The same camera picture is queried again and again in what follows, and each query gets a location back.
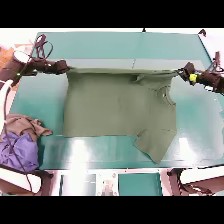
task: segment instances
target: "brown cloth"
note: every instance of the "brown cloth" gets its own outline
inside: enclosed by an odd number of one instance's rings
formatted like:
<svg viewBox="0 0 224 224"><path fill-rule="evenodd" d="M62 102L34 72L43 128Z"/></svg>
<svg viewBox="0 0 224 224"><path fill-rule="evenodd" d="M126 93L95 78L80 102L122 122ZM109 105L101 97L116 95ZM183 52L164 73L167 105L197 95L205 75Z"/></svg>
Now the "brown cloth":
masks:
<svg viewBox="0 0 224 224"><path fill-rule="evenodd" d="M6 116L7 131L11 131L18 136L28 133L33 141L41 135L51 135L52 131L48 128L43 128L38 119L22 115L22 114L8 114Z"/></svg>

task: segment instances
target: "yellow object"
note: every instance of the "yellow object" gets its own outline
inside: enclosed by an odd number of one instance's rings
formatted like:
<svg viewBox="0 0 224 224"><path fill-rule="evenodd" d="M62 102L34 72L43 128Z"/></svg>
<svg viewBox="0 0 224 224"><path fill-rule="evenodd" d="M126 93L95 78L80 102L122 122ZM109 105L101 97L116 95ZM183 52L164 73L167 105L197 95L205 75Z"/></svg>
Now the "yellow object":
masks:
<svg viewBox="0 0 224 224"><path fill-rule="evenodd" d="M190 74L190 81L196 82L197 75L196 74Z"/></svg>

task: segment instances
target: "crumpled clothing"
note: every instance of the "crumpled clothing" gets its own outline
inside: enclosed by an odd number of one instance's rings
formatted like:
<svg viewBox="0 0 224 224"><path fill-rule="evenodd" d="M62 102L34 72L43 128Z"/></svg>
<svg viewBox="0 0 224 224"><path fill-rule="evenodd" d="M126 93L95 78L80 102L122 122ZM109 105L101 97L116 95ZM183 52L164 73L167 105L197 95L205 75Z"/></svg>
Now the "crumpled clothing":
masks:
<svg viewBox="0 0 224 224"><path fill-rule="evenodd" d="M50 129L41 126L41 122L38 119L33 119L26 115L8 114L6 116L6 122L7 131L13 132L18 136L28 133L35 142L41 135L46 136L52 134Z"/></svg>
<svg viewBox="0 0 224 224"><path fill-rule="evenodd" d="M38 146L33 142L28 133L18 136L12 132L7 132L11 145L23 165L26 172L31 172L39 167ZM0 164L24 172L13 150L10 149L6 135L2 136L0 142Z"/></svg>

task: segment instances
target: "green table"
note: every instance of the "green table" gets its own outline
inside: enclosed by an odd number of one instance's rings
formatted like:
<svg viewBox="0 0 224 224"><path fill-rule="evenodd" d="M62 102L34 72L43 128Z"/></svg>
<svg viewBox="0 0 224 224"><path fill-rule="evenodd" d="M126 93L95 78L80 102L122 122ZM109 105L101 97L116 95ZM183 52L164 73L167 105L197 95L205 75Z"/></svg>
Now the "green table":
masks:
<svg viewBox="0 0 224 224"><path fill-rule="evenodd" d="M153 59L161 66L167 60L170 63L173 60L191 60L205 68L210 64L198 35L121 32L45 35L54 45L50 59L64 58L80 66L88 66L89 63L97 66L103 62L104 66L122 64L123 67L134 65L137 68L153 64ZM86 168L100 169L223 163L222 96L207 92L199 85L189 86L179 77L173 80L171 97L177 103L178 134L163 161L155 164L148 155L133 146L134 136L64 138L63 109L67 85L65 74L23 77L10 111L38 118L53 130L53 135L42 137L38 142L40 169L72 169L77 163L84 163Z"/></svg>

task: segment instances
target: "olive green fabric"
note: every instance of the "olive green fabric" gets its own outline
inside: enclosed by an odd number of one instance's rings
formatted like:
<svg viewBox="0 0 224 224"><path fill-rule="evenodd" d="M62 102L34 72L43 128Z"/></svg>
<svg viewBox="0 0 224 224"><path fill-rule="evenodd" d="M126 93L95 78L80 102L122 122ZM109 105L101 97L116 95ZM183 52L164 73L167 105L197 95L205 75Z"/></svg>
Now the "olive green fabric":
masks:
<svg viewBox="0 0 224 224"><path fill-rule="evenodd" d="M160 162L176 134L169 97L174 71L73 68L64 109L64 136L137 136L135 145Z"/></svg>

